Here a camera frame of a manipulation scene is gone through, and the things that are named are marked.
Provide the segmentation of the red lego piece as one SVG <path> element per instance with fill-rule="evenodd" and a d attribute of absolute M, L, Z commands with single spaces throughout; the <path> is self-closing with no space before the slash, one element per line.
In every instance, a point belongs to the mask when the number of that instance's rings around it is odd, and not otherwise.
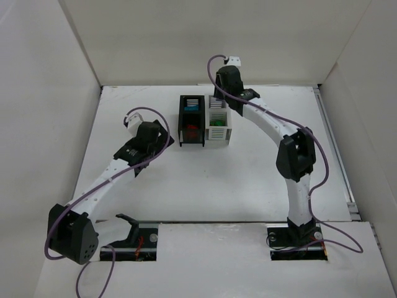
<path fill-rule="evenodd" d="M 184 130 L 185 140 L 187 142 L 199 142 L 200 141 L 200 129 L 196 125 L 188 124 Z"/>

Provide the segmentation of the teal lego plate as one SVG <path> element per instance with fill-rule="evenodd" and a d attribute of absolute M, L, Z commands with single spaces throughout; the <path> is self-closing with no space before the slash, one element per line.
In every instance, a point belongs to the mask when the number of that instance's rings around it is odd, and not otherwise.
<path fill-rule="evenodd" d="M 184 112 L 196 112 L 199 111 L 198 106 L 189 106 L 189 107 L 184 107 Z"/>

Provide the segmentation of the green lego square brick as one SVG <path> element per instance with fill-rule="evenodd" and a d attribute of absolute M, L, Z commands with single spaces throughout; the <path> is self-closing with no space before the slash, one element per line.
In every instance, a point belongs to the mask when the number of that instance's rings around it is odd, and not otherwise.
<path fill-rule="evenodd" d="M 225 122 L 223 120 L 211 120 L 210 121 L 210 126 L 223 127 L 223 126 L 225 126 Z"/>

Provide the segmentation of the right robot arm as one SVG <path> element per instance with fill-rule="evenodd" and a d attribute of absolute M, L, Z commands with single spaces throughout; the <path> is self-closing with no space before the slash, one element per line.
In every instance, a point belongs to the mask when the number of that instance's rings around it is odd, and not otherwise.
<path fill-rule="evenodd" d="M 256 124 L 277 145 L 276 167 L 285 178 L 288 191 L 288 225 L 294 228 L 311 225 L 308 196 L 310 174 L 316 162 L 313 139 L 297 125 L 276 117 L 255 90 L 246 89 L 236 66 L 220 68 L 215 83 L 215 97 L 224 99 L 230 109 Z"/>

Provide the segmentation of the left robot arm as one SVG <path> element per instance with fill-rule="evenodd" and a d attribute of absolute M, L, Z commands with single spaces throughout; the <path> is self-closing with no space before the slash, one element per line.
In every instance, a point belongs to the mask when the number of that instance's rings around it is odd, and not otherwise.
<path fill-rule="evenodd" d="M 109 165 L 89 189 L 66 205 L 55 204 L 48 214 L 44 254 L 49 260 L 67 258 L 86 264 L 98 249 L 111 245 L 139 243 L 137 220 L 119 213 L 100 219 L 116 201 L 116 193 L 132 182 L 174 140 L 168 124 L 140 121 L 135 135 L 118 149 Z"/>

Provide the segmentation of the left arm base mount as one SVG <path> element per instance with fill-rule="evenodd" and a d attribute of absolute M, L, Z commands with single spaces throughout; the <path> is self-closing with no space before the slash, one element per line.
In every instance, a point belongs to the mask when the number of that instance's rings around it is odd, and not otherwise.
<path fill-rule="evenodd" d="M 156 261 L 159 224 L 139 222 L 127 215 L 118 214 L 110 220 L 98 220 L 94 229 L 98 233 L 99 247 L 96 261 Z"/>

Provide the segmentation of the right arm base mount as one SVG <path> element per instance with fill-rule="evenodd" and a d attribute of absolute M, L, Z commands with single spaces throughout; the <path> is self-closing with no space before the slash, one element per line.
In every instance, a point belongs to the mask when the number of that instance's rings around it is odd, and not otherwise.
<path fill-rule="evenodd" d="M 272 261 L 327 261 L 324 243 L 315 243 L 302 248 L 316 240 L 322 239 L 320 226 L 305 235 L 301 240 L 294 239 L 288 227 L 268 227 L 266 243 L 270 248 Z"/>

